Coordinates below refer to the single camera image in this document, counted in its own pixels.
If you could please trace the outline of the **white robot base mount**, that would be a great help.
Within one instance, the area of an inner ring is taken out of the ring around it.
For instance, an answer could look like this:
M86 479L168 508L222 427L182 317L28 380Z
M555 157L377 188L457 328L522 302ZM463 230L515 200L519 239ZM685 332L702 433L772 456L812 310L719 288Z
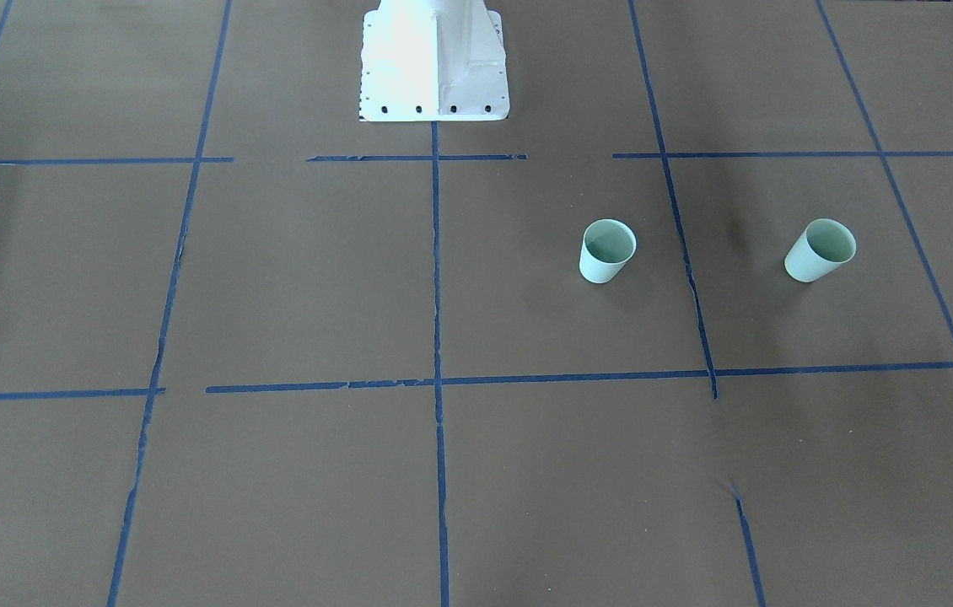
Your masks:
M510 115L503 19L483 1L380 1L364 13L362 35L361 121Z

